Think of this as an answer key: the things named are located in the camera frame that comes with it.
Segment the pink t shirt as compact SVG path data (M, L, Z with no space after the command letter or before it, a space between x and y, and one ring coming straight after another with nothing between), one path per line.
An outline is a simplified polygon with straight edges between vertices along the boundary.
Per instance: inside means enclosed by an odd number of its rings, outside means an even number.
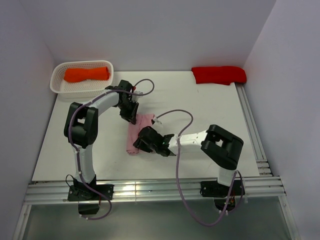
M152 120L155 115L151 114L137 114L136 123L129 123L126 140L126 152L130 156L137 155L139 149L134 146L134 142L138 139L139 132L144 128L152 125Z

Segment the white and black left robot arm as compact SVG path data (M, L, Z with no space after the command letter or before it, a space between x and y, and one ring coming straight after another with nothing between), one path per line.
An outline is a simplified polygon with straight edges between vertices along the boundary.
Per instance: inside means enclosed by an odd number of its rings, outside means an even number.
M108 86L93 99L70 104L63 130L74 152L76 173L69 185L68 201L96 201L112 199L113 186L97 184L93 167L93 144L98 136L99 116L112 107L119 108L120 117L136 124L138 98L143 92L136 85L121 80L117 86Z

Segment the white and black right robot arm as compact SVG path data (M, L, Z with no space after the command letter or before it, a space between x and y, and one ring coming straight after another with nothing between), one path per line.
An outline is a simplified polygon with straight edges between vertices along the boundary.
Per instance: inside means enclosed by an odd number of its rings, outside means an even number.
M212 124L207 130L192 134L161 135L151 126L144 127L133 146L146 153L156 153L163 157L182 153L204 153L218 166L217 191L229 194L234 183L232 179L238 167L244 141L224 128Z

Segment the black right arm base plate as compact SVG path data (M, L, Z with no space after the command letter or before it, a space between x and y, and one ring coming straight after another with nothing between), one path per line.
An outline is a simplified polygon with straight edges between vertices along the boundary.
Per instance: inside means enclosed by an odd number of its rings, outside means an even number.
M215 181L201 181L200 182L200 194L202 197L212 197L212 198L226 198L229 192L229 186L219 184L217 180ZM245 194L245 189L242 187L242 182L240 180L235 180L231 190L231 196L240 196Z

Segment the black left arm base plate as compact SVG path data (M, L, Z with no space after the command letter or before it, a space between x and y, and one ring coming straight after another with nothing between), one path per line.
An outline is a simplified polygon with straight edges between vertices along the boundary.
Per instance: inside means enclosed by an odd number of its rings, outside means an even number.
M74 186L72 185L69 188L67 200L69 202L81 202L81 201L98 201L102 199L97 192L106 196L109 200L112 200L114 193L114 185L113 184L98 184L94 186L90 186L95 191L88 189L84 185Z

